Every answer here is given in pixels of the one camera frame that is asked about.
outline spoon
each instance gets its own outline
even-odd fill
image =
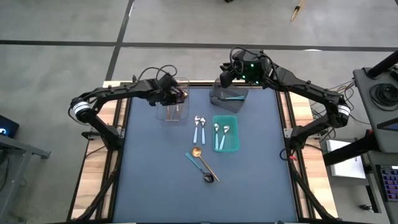
[[[193,143],[196,144],[197,143],[197,139],[198,139],[198,124],[200,121],[200,117],[198,115],[195,116],[195,134],[193,135]]]
[[[226,134],[226,132],[229,130],[229,126],[228,125],[226,125],[226,126],[224,126],[224,135],[223,135],[223,138],[222,138],[222,140],[221,140],[221,144],[220,144],[220,150],[222,150],[223,149],[223,146],[224,146],[224,140],[225,140],[225,134]]]
[[[207,163],[202,159],[202,157],[201,157],[201,149],[200,149],[199,147],[195,146],[195,147],[192,149],[192,155],[195,156],[195,157],[199,157],[199,159],[200,159],[200,160],[202,161],[202,163],[207,167],[207,169],[211,172],[211,174],[213,174],[214,178],[215,178],[217,181],[220,181],[220,180],[218,179],[218,177],[216,176],[216,174],[214,174],[214,172],[212,171],[212,169],[209,167],[209,165],[207,165]]]
[[[201,144],[205,145],[205,143],[206,143],[206,139],[205,139],[205,123],[206,123],[206,119],[205,118],[201,118],[200,122],[201,122]]]
[[[198,169],[200,169],[200,171],[202,172],[202,174],[203,174],[203,180],[205,180],[206,182],[208,182],[208,183],[213,183],[214,182],[214,177],[213,177],[213,175],[211,174],[211,173],[206,173],[205,171],[203,171],[203,169],[201,169],[201,167],[195,162],[195,160],[193,160],[193,157],[189,154],[189,153],[185,153],[185,156],[189,159],[189,160],[191,160],[192,162],[193,162],[193,164],[198,168]]]
[[[218,128],[220,128],[220,126],[217,123],[215,123],[214,129],[216,130],[216,150],[218,150],[218,133],[217,133]]]

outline gray container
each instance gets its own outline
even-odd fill
[[[249,90],[247,88],[239,88],[234,85],[223,88],[221,87],[220,79],[217,78],[213,88],[209,92],[210,103],[237,113],[243,106],[244,99],[246,99],[248,93]]]

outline black ladle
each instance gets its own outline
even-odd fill
[[[195,160],[189,154],[189,152],[185,153],[185,156],[189,160],[191,160],[198,169],[200,169],[201,173],[203,174],[203,180],[205,180],[205,182],[208,182],[209,184],[214,182],[214,176],[211,173],[207,173],[207,172],[203,171],[203,169],[195,162]]]

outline gold spoon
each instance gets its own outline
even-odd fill
[[[212,171],[212,169],[211,169],[211,168],[207,165],[207,163],[202,159],[200,147],[195,146],[195,147],[192,149],[192,155],[195,156],[195,157],[199,157],[199,159],[200,159],[200,160],[202,161],[202,163],[207,167],[207,169],[211,172],[211,174],[213,174],[214,178],[215,178],[217,181],[220,181],[220,180],[218,179],[218,177],[216,176],[216,174],[214,174],[214,172]]]

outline teal tray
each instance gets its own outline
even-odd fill
[[[218,123],[218,144],[220,146],[224,136],[224,126],[229,125],[229,130],[224,139],[222,150],[216,149],[216,129],[213,128],[213,149],[216,152],[235,152],[239,149],[238,118],[235,115],[216,115],[213,117],[214,124]]]

